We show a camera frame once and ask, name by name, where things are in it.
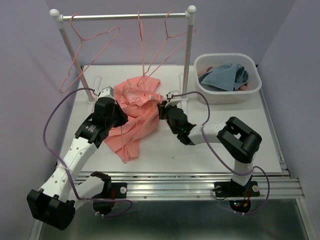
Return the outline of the coral orange garment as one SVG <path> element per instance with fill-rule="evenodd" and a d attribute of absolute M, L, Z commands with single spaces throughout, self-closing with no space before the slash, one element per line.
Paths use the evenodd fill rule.
<path fill-rule="evenodd" d="M 104 140 L 110 149 L 127 163 L 140 156 L 140 142 L 159 126 L 158 104 L 164 97 L 156 90 L 161 85 L 157 78 L 142 81 L 139 76 L 114 86 L 114 98 L 128 117 L 128 122 L 109 131 Z"/>

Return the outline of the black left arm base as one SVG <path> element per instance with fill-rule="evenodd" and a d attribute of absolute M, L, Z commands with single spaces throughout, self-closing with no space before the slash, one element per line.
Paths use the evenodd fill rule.
<path fill-rule="evenodd" d="M 78 186 L 78 190 L 78 205 L 92 203 L 94 213 L 103 218 L 120 216 L 133 205 L 132 201 L 127 199 L 127 183 L 112 182 L 111 176 L 99 171 L 93 172 Z"/>

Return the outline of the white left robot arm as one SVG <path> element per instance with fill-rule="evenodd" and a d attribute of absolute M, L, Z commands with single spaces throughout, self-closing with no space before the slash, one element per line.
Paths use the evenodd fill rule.
<path fill-rule="evenodd" d="M 31 190 L 26 199 L 34 219 L 65 230 L 76 213 L 76 200 L 82 200 L 73 179 L 108 137 L 112 128 L 123 126 L 128 116 L 112 96 L 100 96 L 91 113 L 80 125 L 64 158 L 39 190 Z M 73 191 L 74 199 L 68 199 Z"/>

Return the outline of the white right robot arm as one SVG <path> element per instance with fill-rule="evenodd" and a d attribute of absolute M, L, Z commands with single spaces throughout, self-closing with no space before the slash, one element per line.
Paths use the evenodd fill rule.
<path fill-rule="evenodd" d="M 206 144 L 222 144 L 234 159 L 234 167 L 230 182 L 231 192 L 242 195 L 248 190 L 248 183 L 252 178 L 253 161 L 260 148 L 262 137 L 239 118 L 232 116 L 224 124 L 215 124 L 205 129 L 202 125 L 188 121 L 184 111 L 163 101 L 157 105 L 160 120 L 165 120 L 177 139 L 186 146 Z"/>

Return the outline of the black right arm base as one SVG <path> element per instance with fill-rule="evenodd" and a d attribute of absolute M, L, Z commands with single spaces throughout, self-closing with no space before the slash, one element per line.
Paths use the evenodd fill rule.
<path fill-rule="evenodd" d="M 218 201 L 228 199 L 229 206 L 234 213 L 247 215 L 251 209 L 251 198 L 259 197 L 260 188 L 256 181 L 249 181 L 241 186 L 233 180 L 214 183 L 211 196 Z"/>

